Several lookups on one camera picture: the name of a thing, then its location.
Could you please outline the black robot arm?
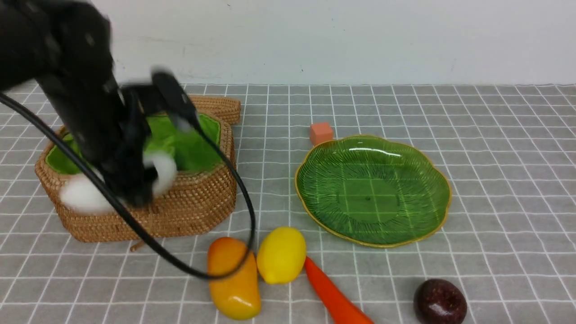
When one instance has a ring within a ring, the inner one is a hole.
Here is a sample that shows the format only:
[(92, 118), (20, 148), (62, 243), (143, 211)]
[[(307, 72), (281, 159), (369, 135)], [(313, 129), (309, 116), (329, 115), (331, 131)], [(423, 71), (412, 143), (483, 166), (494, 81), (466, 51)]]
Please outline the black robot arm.
[(171, 184), (144, 163), (146, 115), (167, 109), (197, 126), (196, 109), (171, 72), (121, 88), (113, 66), (110, 22), (90, 2), (1, 2), (1, 90), (35, 80), (79, 146), (82, 180), (102, 176), (107, 189), (93, 189), (142, 207)]

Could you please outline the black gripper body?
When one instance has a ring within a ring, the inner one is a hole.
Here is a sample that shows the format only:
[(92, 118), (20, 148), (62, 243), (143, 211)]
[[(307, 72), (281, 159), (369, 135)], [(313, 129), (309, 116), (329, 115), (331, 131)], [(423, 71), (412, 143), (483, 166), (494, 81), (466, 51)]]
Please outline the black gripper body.
[(122, 96), (128, 118), (112, 155), (85, 175), (86, 208), (146, 207), (172, 187), (178, 173), (174, 157), (145, 150), (152, 136), (148, 116), (166, 113), (177, 135), (200, 133), (198, 111), (170, 72), (154, 71), (151, 84), (124, 88)]

